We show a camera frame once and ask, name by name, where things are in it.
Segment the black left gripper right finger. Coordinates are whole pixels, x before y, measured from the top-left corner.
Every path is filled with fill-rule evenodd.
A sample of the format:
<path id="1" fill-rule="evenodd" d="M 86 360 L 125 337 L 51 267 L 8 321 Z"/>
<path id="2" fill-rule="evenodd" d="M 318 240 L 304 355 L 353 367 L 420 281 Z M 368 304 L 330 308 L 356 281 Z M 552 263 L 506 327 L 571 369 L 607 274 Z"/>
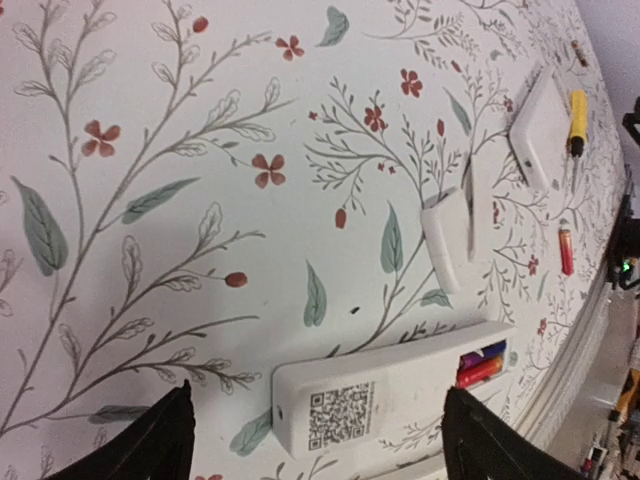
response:
<path id="1" fill-rule="evenodd" d="M 465 389 L 448 390 L 442 419 L 453 480 L 562 480 L 581 474 L 529 443 Z"/>

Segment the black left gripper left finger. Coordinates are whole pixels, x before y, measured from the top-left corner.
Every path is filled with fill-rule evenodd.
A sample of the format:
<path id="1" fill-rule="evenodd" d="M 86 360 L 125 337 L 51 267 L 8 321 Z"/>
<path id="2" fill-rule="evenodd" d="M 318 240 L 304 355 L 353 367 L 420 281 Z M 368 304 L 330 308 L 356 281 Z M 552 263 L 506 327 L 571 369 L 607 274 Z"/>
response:
<path id="1" fill-rule="evenodd" d="M 190 478 L 195 414 L 185 381 L 164 395 L 113 440 L 54 474 L 58 480 Z"/>

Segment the red orange battery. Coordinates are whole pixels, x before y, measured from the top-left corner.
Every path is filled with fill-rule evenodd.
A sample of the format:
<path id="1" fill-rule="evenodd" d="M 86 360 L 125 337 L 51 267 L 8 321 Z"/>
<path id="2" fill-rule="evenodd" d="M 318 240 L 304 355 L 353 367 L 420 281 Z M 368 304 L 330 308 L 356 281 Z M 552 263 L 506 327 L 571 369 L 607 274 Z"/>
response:
<path id="1" fill-rule="evenodd" d="M 479 363 L 471 368 L 461 370 L 456 377 L 458 388 L 468 388 L 500 373 L 503 369 L 503 358 L 495 357 Z"/>

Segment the purple battery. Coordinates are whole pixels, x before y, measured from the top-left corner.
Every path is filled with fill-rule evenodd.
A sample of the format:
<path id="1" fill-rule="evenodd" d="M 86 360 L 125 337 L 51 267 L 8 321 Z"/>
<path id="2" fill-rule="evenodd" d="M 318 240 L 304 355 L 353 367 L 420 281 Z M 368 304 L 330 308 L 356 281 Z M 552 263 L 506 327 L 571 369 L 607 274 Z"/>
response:
<path id="1" fill-rule="evenodd" d="M 482 362 L 500 357 L 506 350 L 507 343 L 505 341 L 497 342 L 486 346 L 480 350 L 466 353 L 460 357 L 459 369 L 467 370 L 473 368 Z"/>

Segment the narrow white remote control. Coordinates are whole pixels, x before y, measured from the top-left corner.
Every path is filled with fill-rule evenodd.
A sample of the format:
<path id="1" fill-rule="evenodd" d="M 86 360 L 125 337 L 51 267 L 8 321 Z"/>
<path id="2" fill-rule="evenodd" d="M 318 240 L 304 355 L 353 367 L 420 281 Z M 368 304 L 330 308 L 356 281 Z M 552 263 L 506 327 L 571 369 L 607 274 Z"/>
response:
<path id="1" fill-rule="evenodd" d="M 277 367 L 272 431 L 294 459 L 351 448 L 443 412 L 463 355 L 516 329 L 486 321 L 405 344 Z"/>

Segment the white remote with back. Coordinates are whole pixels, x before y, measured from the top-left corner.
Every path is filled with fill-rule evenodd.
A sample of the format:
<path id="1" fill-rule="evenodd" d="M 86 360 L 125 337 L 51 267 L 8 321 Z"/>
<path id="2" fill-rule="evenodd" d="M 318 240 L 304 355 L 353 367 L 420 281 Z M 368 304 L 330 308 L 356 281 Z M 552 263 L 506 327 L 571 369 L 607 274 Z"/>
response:
<path id="1" fill-rule="evenodd" d="M 546 195 L 567 159 L 571 125 L 568 92 L 558 70 L 543 67 L 509 131 L 509 141 L 527 185 Z"/>

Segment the yellow handled screwdriver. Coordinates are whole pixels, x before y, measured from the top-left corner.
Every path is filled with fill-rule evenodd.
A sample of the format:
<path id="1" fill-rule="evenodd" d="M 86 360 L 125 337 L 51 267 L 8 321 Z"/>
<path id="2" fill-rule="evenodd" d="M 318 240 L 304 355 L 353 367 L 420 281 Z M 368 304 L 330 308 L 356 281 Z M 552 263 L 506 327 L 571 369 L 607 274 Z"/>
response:
<path id="1" fill-rule="evenodd" d="M 573 162 L 572 191 L 575 191 L 579 173 L 579 161 L 587 144 L 588 97 L 584 90 L 574 90 L 570 96 L 571 126 L 568 136 L 569 155 Z"/>

